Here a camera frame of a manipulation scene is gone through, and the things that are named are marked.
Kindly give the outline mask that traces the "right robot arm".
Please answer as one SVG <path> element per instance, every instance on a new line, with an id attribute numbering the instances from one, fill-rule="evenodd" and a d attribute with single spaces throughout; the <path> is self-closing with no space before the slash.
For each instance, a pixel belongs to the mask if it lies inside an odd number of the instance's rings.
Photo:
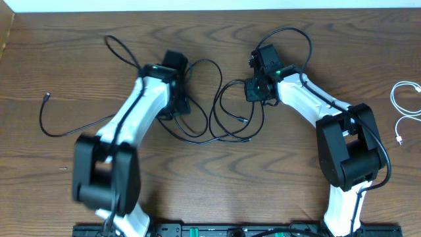
<path id="1" fill-rule="evenodd" d="M 247 101 L 273 99 L 315 127 L 320 168 L 330 183 L 323 222 L 330 236 L 351 236 L 360 228 L 365 193 L 387 165 L 371 108 L 336 100 L 299 67 L 285 66 L 272 44 L 252 51 L 249 66 L 254 76 L 245 83 Z"/>

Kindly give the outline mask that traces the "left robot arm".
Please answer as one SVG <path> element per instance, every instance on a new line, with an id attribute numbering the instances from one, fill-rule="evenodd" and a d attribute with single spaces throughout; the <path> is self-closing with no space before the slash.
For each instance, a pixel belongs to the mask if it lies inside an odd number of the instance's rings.
<path id="1" fill-rule="evenodd" d="M 149 236 L 151 218 L 138 203 L 137 150 L 156 117 L 188 113 L 183 88 L 188 59 L 168 50 L 160 64 L 139 69 L 135 86 L 112 120 L 74 146 L 72 198 L 95 210 L 103 224 L 78 224 L 73 236 Z"/>

